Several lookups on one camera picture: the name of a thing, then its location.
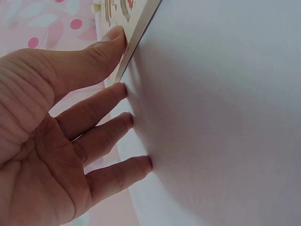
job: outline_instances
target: knuckle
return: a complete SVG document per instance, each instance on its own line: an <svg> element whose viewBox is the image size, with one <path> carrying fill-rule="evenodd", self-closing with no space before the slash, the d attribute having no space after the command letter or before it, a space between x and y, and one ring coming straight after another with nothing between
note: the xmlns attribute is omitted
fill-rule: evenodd
<svg viewBox="0 0 301 226"><path fill-rule="evenodd" d="M122 191L127 188L127 176L124 170L120 166L115 166L112 168L114 179L116 181L119 191Z"/></svg>
<svg viewBox="0 0 301 226"><path fill-rule="evenodd" d="M86 52L97 63L103 62L107 65L111 59L111 52L106 48L89 48Z"/></svg>
<svg viewBox="0 0 301 226"><path fill-rule="evenodd" d="M75 149L75 153L85 165L88 162L88 156L86 155L85 148L80 143L74 143L73 146Z"/></svg>
<svg viewBox="0 0 301 226"><path fill-rule="evenodd" d="M108 154L115 145L115 131L108 129L102 136L103 147L105 148L104 154Z"/></svg>

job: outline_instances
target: palm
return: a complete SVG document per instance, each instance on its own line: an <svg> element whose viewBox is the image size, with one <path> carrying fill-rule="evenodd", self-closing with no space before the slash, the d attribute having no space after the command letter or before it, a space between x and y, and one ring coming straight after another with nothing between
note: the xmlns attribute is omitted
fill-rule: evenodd
<svg viewBox="0 0 301 226"><path fill-rule="evenodd" d="M54 118L45 118L15 159L20 161L21 171L10 214L31 219L32 225L59 225L92 206L83 162ZM29 216L23 211L26 209L34 210L33 214Z"/></svg>
<svg viewBox="0 0 301 226"><path fill-rule="evenodd" d="M124 50L124 36L101 45L78 52L22 50L0 59L0 225L69 222L151 171L145 156L86 175L83 170L133 126L128 113L96 126L127 96L123 84L55 118L48 114L68 92L112 72Z"/></svg>

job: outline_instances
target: pink polka dot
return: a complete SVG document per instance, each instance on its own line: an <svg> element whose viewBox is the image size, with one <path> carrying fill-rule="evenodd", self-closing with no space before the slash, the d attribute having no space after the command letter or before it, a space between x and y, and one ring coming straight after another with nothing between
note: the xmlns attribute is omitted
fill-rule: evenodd
<svg viewBox="0 0 301 226"><path fill-rule="evenodd" d="M39 39L38 38L31 38L28 41L28 47L29 48L36 48L39 44Z"/></svg>
<svg viewBox="0 0 301 226"><path fill-rule="evenodd" d="M70 23L70 27L74 30L81 28L82 25L83 25L83 22L80 19L72 20Z"/></svg>

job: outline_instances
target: pink background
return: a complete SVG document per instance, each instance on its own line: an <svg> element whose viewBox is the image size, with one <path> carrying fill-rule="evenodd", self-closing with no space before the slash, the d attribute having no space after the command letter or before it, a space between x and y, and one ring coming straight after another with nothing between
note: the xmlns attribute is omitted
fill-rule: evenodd
<svg viewBox="0 0 301 226"><path fill-rule="evenodd" d="M79 50L96 41L91 0L0 0L0 57L20 48ZM58 115L103 89L103 83L70 93L50 113ZM116 148L86 171L119 162ZM128 190L93 207L70 226L138 226Z"/></svg>

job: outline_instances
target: skin wrinkle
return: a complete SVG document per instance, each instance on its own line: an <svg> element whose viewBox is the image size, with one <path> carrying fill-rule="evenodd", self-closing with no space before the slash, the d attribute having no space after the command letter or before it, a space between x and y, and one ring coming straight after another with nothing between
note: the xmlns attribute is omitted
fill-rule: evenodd
<svg viewBox="0 0 301 226"><path fill-rule="evenodd" d="M22 103L19 98L11 91L11 88L10 87L7 87L8 90L10 91L10 93L13 95L14 99L20 104L22 105L24 108L26 108L26 110L32 115L33 118L36 119L36 121L39 121L39 119L37 118L37 115L35 112L33 112L29 107L27 107L26 105L24 105L24 103ZM38 103L36 102L34 99L32 99L29 95L27 95L27 97L33 102L33 103L36 103L38 107L40 107L40 109L42 110L43 113L46 113L45 110L43 109L43 107Z"/></svg>
<svg viewBox="0 0 301 226"><path fill-rule="evenodd" d="M8 99L11 99L11 98L9 98L9 96L7 96L7 95L5 95L5 94L2 94L3 96L5 96L6 98L8 98ZM26 106L24 106L22 103L20 103L18 100L13 100L13 99L11 99L13 102L15 102L15 103L18 103L18 105L20 106L22 106L22 107L24 107L25 108L25 110L27 110L27 113L29 113L30 115L31 115L31 117L35 120L35 124L37 124L37 123L39 123L39 120L36 118L36 116L34 115L34 114L32 114L30 111L28 111L28 109L27 109L27 107ZM3 100L1 100L0 99L0 102L2 102L2 105L6 108L6 110L8 110L8 112L10 112L10 114L13 116L13 117L15 117L16 118L16 120L18 121L18 123L20 124L20 126L22 126L22 129L24 129L27 133L30 133L31 131L28 129L28 128L25 128L23 125L21 125L21 122L20 122L20 120L21 119L18 119L15 115L14 115L14 113L8 108L8 106L7 106L7 104L5 104L4 102L3 102Z"/></svg>
<svg viewBox="0 0 301 226"><path fill-rule="evenodd" d="M6 61L7 61L6 68L4 68L4 69L6 70L7 74L13 73L14 75L17 75L20 79L28 82L31 86L33 86L38 92L40 92L42 94L42 96L46 100L48 100L46 94L44 94L42 92L45 89L41 89L40 88L40 87L44 87L44 85L41 84L41 82L45 82L45 85L48 85L50 87L50 89L47 89L47 91L51 91L52 87L47 83L47 81L45 81L43 78L41 78L41 76L34 69L32 69L31 67L27 66L21 60L16 61L16 63L14 61L10 60L10 59L7 59ZM19 69L25 70L28 73L22 73L22 74L20 74L19 73L19 71L20 71Z"/></svg>
<svg viewBox="0 0 301 226"><path fill-rule="evenodd" d="M45 140L42 138L42 143L43 143L43 150L47 150L47 146L45 145ZM62 184L56 179L56 176L55 174L52 172L52 170L50 169L50 167L45 163L44 159L41 157L41 154L39 152L39 149L37 148L37 144L36 144L36 139L34 140L34 143L35 143L35 147L36 147L36 153L37 153L37 156L38 158L46 165L46 167L48 168L49 170L49 173L52 175L52 177L56 180L57 184L59 184L62 188L63 191L65 191L67 197L69 197L69 199L71 200L71 202L73 203L73 208L74 208L74 214L73 214L73 217L72 219L74 219L74 216L75 216L75 211L76 211L76 205L75 205L75 202L73 201L73 199L69 196L68 192L66 192L66 190L64 189L64 187L62 186Z"/></svg>
<svg viewBox="0 0 301 226"><path fill-rule="evenodd" d="M26 94L26 90L23 88L23 86L21 86L17 81L14 80L14 76L8 76L11 78L11 81L13 81L19 88L20 90L22 90L25 94ZM18 77L19 79L21 79L22 81L24 81L26 83L26 85L30 86L32 89L34 89L35 91L37 91L41 97L43 98L44 102L48 103L48 105L50 106L51 103L49 102L49 100L46 99L46 97L42 94L42 92L40 92L40 90L36 89L33 85L31 85L28 81L26 81L25 79ZM41 107L41 109L43 109L43 111L46 113L48 111L48 107L43 106L41 103L39 103L35 98L32 98L31 96L27 95L28 98L30 98L33 102L35 102L38 106Z"/></svg>

